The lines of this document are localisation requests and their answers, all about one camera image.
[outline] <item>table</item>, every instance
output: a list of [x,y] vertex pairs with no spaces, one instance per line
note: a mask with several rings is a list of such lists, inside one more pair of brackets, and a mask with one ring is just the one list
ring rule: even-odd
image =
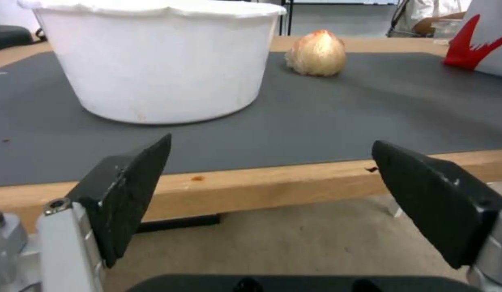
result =
[[[297,37],[278,36],[272,52],[288,50]],[[431,39],[344,39],[348,52],[426,52],[438,56],[446,48]],[[0,67],[51,50],[49,44],[0,51]],[[502,181],[502,150],[435,155],[456,162],[483,181]],[[378,173],[364,170],[371,160],[279,166],[162,176],[144,220],[200,216],[231,211],[307,204],[383,194]],[[202,176],[203,180],[193,179]],[[0,187],[0,209],[20,215],[34,231],[42,206],[60,198],[76,182]]]

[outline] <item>person's arm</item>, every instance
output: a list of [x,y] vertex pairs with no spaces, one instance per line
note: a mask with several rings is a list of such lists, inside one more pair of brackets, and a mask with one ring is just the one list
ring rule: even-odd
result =
[[431,27],[433,22],[438,22],[440,19],[462,19],[464,16],[465,12],[458,12],[441,17],[427,17],[415,24],[413,30],[421,35],[426,35],[434,32],[434,28]]

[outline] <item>dark gray work surface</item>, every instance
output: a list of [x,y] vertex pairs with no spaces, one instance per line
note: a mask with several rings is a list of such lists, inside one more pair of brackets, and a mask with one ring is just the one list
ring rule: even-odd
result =
[[426,54],[348,57],[340,76],[322,78],[292,73],[271,53],[246,109],[139,126],[89,114],[54,55],[33,56],[0,69],[0,185],[78,180],[103,157],[168,132],[167,173],[368,159],[376,139],[428,154],[502,148],[502,78]]

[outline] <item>wooden table edge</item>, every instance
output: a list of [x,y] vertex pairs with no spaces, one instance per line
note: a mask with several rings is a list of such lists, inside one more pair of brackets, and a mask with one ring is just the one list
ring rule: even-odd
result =
[[[454,161],[479,179],[502,181],[502,150],[433,155]],[[144,221],[360,198],[386,194],[372,160],[163,175]],[[34,231],[45,203],[76,182],[0,187],[0,209]]]

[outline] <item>onion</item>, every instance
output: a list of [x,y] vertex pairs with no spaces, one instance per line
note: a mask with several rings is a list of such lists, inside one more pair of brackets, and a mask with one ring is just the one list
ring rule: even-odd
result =
[[302,75],[331,76],[346,64],[342,40],[327,30],[319,30],[298,39],[285,54],[287,65]]

